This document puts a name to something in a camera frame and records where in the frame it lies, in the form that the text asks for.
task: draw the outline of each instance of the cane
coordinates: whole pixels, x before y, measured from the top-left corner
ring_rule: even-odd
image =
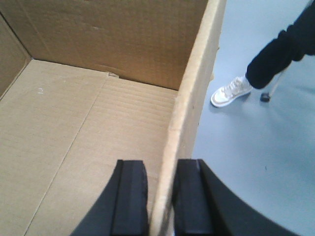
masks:
[[[271,97],[274,95],[278,85],[280,84],[282,78],[283,78],[283,74],[286,70],[282,71],[280,73],[280,75],[277,78],[277,81],[275,83],[275,85],[272,87],[272,89],[270,90],[270,92],[263,92],[260,96],[260,101],[262,102],[270,102]]]

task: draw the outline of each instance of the black pants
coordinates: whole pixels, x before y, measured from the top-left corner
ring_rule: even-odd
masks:
[[[246,78],[254,88],[262,89],[293,60],[300,61],[305,54],[315,55],[315,1],[251,61]]]

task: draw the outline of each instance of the cardboard box bottom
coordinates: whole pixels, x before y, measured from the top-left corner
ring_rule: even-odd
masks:
[[[32,60],[0,101],[0,235],[69,235],[117,159],[144,160],[150,213],[176,96]]]

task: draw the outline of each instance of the white sneaker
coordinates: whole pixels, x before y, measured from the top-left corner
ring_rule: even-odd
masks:
[[[225,107],[236,98],[250,93],[251,90],[252,86],[245,76],[236,77],[229,85],[219,88],[212,94],[211,103],[215,107]]]

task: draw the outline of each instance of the corrugated cardboard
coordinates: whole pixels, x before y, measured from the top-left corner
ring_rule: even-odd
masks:
[[[178,89],[206,3],[1,0],[0,11],[35,59]]]
[[[191,158],[207,85],[219,49],[225,3],[224,0],[208,2],[183,76],[168,128],[151,217],[151,236],[166,234],[176,163],[179,158]]]
[[[0,14],[0,99],[30,60]]]
[[[0,101],[0,235],[69,235],[117,159],[144,160],[150,235],[172,232],[176,162],[191,157],[224,7],[225,0],[0,1],[32,56],[94,69],[32,60]]]
[[[117,159],[144,160],[151,209],[176,94],[32,60],[0,103],[0,235],[69,235]]]

